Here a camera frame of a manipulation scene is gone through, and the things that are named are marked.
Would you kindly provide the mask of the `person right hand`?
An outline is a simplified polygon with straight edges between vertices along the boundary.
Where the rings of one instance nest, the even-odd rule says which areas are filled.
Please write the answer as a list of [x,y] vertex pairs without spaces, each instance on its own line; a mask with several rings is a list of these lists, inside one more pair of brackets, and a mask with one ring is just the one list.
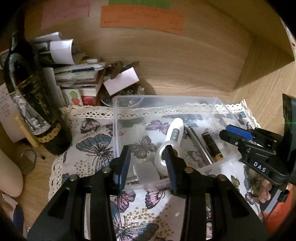
[[261,182],[259,195],[258,195],[259,201],[261,203],[265,203],[270,200],[271,194],[269,193],[269,191],[271,190],[271,188],[272,188],[272,184],[268,180],[263,179]]

